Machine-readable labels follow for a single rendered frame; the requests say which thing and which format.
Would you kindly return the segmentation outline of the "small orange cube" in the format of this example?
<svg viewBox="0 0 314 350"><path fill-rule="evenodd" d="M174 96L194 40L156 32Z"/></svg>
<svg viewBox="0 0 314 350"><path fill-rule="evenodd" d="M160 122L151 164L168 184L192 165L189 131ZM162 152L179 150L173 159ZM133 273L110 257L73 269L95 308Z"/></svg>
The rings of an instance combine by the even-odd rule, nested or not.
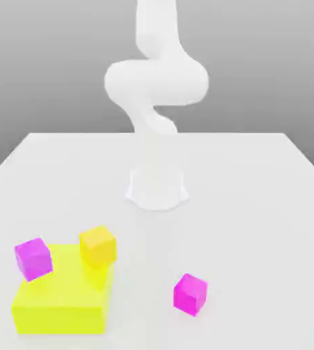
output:
<svg viewBox="0 0 314 350"><path fill-rule="evenodd" d="M91 267L110 265L117 259L116 238L105 226L80 233L79 245L82 258Z"/></svg>

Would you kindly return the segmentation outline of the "small magenta cube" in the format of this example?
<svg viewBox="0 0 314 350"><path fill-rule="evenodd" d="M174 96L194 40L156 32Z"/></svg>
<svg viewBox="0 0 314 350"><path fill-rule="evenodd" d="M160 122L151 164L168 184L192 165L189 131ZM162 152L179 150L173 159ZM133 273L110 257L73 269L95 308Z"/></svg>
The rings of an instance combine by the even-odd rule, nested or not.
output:
<svg viewBox="0 0 314 350"><path fill-rule="evenodd" d="M207 299L208 283L185 273L174 286L173 306L195 317Z"/></svg>
<svg viewBox="0 0 314 350"><path fill-rule="evenodd" d="M18 268L27 282L53 271L50 250L40 237L16 245L14 253Z"/></svg>

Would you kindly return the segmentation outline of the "large yellow box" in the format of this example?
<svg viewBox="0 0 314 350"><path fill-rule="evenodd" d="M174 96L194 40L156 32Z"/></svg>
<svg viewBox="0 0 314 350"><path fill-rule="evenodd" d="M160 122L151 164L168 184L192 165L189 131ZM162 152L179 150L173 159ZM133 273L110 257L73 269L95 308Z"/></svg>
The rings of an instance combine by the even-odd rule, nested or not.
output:
<svg viewBox="0 0 314 350"><path fill-rule="evenodd" d="M95 269L77 244L49 246L53 271L23 281L12 302L19 334L103 334L114 265Z"/></svg>

